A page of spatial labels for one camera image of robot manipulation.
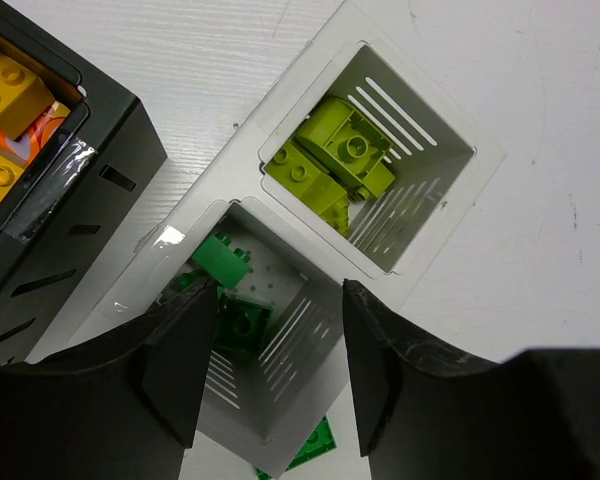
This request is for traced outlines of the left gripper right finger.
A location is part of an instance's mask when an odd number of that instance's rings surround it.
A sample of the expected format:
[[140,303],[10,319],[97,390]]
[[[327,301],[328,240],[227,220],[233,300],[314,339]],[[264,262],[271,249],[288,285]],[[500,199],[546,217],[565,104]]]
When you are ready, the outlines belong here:
[[361,455],[375,479],[600,479],[600,348],[496,363],[342,286]]

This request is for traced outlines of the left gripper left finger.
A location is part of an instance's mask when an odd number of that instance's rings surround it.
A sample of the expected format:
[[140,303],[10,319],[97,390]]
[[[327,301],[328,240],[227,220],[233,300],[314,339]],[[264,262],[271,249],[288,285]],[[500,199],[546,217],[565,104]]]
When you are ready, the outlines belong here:
[[0,479],[176,479],[218,318],[202,278],[74,347],[0,366]]

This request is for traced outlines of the green long lego brick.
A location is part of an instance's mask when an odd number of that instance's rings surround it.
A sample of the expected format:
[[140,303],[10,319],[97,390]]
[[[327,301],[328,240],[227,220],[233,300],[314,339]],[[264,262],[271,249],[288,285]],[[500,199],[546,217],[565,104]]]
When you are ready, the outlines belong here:
[[308,437],[302,448],[285,469],[286,472],[315,460],[337,448],[336,439],[327,416],[324,416]]

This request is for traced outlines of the green upturned square lego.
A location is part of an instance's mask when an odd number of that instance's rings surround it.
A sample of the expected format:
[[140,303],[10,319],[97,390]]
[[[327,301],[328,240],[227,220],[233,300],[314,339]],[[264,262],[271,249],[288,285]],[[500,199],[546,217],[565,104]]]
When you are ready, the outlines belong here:
[[269,306],[223,294],[213,347],[227,355],[258,356],[272,316]]

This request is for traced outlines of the lime and green lego stack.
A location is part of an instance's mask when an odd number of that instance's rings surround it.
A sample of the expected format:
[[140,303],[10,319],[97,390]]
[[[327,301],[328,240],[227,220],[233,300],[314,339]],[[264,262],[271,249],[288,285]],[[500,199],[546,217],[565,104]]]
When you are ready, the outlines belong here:
[[378,198],[395,180],[383,163],[392,142],[341,98],[323,99],[293,139],[330,172],[353,201]]

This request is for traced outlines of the orange long lego brick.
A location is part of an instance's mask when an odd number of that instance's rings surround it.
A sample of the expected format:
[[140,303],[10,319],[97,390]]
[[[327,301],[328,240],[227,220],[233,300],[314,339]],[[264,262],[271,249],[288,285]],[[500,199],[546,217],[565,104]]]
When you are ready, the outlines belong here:
[[36,74],[0,53],[0,130],[6,136],[20,136],[53,102]]

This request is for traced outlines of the yellow butterfly lego brick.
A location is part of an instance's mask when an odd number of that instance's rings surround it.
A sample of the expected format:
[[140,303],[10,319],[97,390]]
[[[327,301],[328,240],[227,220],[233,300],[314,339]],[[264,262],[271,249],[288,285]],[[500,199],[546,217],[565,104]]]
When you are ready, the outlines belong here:
[[17,138],[9,138],[0,129],[0,155],[22,168],[28,167],[69,114],[64,104],[55,101]]

